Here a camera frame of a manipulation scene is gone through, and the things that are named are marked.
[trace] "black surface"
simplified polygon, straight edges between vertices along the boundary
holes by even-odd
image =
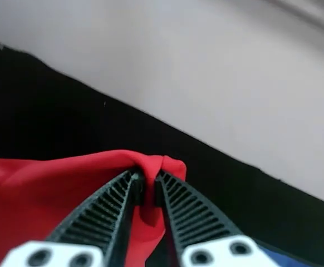
[[[0,50],[0,157],[47,160],[111,149],[183,160],[187,181],[244,233],[324,265],[324,202],[29,55]]]

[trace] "gray wall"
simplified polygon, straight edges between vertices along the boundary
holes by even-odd
[[[0,0],[0,42],[324,200],[324,33],[262,0]]]

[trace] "red fabric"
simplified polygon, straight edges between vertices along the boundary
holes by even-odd
[[[117,150],[50,161],[0,159],[0,262],[28,240],[43,240],[79,203],[124,170],[139,165],[147,177],[146,204],[136,207],[126,266],[144,266],[164,233],[153,207],[153,181],[160,169],[184,180],[183,162]]]

